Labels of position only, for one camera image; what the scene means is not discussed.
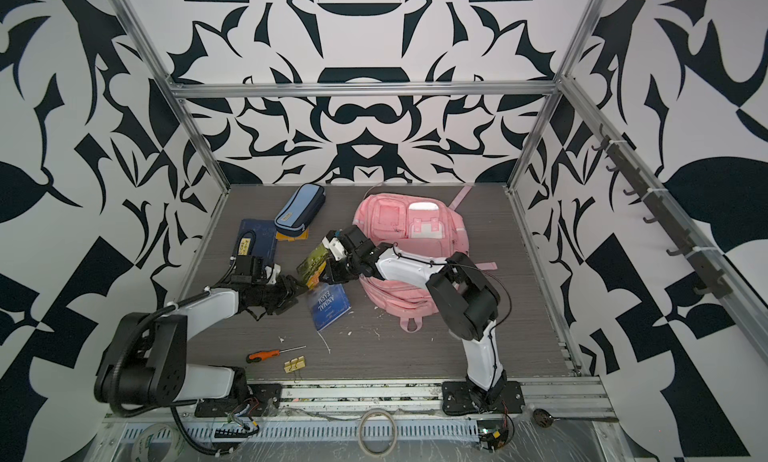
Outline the small green circuit board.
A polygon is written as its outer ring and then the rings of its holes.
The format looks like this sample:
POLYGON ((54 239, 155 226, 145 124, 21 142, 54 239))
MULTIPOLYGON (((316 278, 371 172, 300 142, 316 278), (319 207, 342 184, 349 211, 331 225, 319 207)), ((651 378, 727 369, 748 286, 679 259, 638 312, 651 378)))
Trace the small green circuit board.
POLYGON ((514 435, 515 425, 511 419, 478 422, 478 444, 481 450, 496 452, 506 446, 514 435))

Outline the dark blue notebook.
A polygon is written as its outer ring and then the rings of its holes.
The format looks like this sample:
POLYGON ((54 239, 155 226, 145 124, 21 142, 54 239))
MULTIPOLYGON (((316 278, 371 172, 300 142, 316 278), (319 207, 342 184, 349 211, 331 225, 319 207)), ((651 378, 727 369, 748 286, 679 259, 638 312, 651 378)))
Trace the dark blue notebook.
POLYGON ((275 264, 276 244, 277 231, 272 221, 243 219, 231 257, 231 281, 264 281, 264 268, 275 264))

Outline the clear tape roll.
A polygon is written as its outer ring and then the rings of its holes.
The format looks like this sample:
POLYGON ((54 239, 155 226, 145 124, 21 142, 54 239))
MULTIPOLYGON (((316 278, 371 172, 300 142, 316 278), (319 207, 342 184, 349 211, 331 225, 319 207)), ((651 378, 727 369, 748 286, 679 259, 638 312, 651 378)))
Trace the clear tape roll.
POLYGON ((361 451, 369 457, 384 458, 395 449, 399 438, 397 423, 391 413, 374 408, 364 413, 357 428, 357 442, 361 451), (369 441, 384 441, 387 445, 382 450, 373 450, 369 441))

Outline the aluminium frame crossbar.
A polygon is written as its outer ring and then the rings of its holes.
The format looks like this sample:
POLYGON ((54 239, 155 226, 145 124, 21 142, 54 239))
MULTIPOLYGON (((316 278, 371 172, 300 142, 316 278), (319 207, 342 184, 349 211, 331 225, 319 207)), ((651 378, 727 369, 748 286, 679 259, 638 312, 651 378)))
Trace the aluminium frame crossbar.
POLYGON ((523 82, 360 82, 303 84, 171 84, 177 99, 237 97, 362 97, 452 95, 549 95, 552 81, 523 82))

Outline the blue pencil case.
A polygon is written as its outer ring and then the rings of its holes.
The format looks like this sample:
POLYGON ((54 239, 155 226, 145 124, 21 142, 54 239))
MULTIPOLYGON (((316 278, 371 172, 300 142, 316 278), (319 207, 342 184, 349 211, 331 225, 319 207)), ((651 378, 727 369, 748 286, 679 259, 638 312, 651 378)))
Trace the blue pencil case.
POLYGON ((326 200, 325 188, 316 184, 300 186, 274 219, 276 230, 287 237, 298 237, 309 227, 326 200))

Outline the grey wall hook rail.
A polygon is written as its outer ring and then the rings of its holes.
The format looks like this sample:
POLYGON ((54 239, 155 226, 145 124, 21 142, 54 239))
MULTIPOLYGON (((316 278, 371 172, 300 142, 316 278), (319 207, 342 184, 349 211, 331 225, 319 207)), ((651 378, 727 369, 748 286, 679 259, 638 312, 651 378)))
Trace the grey wall hook rail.
POLYGON ((599 127, 600 142, 594 151, 604 152, 613 165, 607 170, 619 173, 630 186, 624 194, 639 200, 649 211, 644 217, 645 224, 659 225, 672 242, 674 248, 667 249, 670 257, 683 257, 701 279, 701 284, 694 287, 698 295, 711 294, 717 299, 724 299, 733 293, 733 288, 726 281, 725 271, 714 261, 715 249, 694 234, 691 222, 684 220, 683 211, 671 193, 649 171, 635 154, 626 140, 617 140, 604 133, 604 126, 599 127))

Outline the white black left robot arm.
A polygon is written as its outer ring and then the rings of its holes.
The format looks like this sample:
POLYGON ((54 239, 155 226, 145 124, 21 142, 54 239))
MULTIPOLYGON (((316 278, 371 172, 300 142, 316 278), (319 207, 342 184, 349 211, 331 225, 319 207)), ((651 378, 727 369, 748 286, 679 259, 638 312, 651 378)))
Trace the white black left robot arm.
POLYGON ((126 418, 194 402, 244 402, 251 390, 243 368, 191 364, 188 341, 254 308, 256 319, 280 315, 307 290, 261 257, 233 257, 222 278, 201 293, 120 320, 97 370, 95 399, 126 418))

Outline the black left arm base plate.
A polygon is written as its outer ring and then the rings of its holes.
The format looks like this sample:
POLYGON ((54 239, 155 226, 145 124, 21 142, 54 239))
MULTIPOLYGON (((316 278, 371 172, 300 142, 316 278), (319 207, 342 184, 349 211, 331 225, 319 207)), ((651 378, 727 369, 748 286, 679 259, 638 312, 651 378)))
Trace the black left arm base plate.
POLYGON ((230 394, 222 399, 205 399, 198 403, 197 418, 260 418, 272 415, 280 407, 283 386, 279 383, 249 384, 243 395, 230 394))

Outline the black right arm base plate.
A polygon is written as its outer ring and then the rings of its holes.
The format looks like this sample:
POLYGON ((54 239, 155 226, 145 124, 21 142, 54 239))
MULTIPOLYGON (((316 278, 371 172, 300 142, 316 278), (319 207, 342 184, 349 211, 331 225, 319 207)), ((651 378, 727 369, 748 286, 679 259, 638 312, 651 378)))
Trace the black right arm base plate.
POLYGON ((516 381, 501 380, 490 392, 468 380, 446 381, 441 384, 441 410, 448 416, 483 413, 521 414, 525 399, 516 381))

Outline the Animal Farm book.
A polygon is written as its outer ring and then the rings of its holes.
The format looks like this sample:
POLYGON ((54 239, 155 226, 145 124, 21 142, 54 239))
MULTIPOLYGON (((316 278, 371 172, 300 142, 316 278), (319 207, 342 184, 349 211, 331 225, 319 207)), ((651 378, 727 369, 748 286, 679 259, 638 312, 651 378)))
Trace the Animal Farm book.
POLYGON ((308 289, 303 297, 318 332, 351 309, 342 285, 331 285, 321 280, 321 276, 333 261, 333 256, 320 244, 297 267, 299 280, 308 289))

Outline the small yellow wooden block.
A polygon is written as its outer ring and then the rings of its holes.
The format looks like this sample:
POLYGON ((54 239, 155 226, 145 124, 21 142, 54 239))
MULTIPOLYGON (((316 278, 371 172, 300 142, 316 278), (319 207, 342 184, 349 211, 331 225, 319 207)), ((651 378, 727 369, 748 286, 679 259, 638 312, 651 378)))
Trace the small yellow wooden block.
POLYGON ((291 374, 303 370, 306 367, 306 359, 304 356, 293 358, 284 363, 283 370, 286 374, 291 374))

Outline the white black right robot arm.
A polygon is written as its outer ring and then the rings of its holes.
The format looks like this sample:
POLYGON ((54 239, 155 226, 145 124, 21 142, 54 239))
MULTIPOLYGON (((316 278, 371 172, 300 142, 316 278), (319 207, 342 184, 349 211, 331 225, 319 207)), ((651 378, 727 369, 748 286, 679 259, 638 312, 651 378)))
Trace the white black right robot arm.
POLYGON ((390 243, 379 245, 353 225, 329 232, 321 242, 328 265, 320 280, 343 284, 361 277, 399 282, 426 290, 449 331, 463 344, 469 394, 489 406, 507 382, 497 346, 500 295, 463 253, 429 258, 390 243))

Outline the orange handled screwdriver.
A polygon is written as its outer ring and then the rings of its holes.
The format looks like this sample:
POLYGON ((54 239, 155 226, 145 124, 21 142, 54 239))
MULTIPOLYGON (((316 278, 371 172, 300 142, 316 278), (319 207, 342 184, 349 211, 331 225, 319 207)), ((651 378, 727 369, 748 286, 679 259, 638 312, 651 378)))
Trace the orange handled screwdriver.
POLYGON ((258 351, 250 353, 246 356, 246 363, 247 364, 254 364, 254 363, 260 363, 265 360, 278 357, 281 354, 302 350, 305 348, 305 345, 299 346, 299 347, 293 347, 288 349, 274 349, 274 350, 265 350, 265 351, 258 351))

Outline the pink student backpack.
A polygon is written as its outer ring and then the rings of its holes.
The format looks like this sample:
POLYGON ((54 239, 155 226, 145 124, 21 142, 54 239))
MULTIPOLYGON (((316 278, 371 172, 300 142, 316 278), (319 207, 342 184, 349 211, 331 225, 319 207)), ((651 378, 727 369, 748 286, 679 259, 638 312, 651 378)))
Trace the pink student backpack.
MULTIPOLYGON (((376 245, 390 243, 402 251, 433 259, 448 258, 456 252, 468 256, 463 218, 454 206, 436 199, 389 193, 369 196, 356 209, 353 225, 376 245)), ((424 318, 439 315, 424 289, 374 278, 359 279, 374 304, 398 318, 407 333, 419 331, 424 318)))

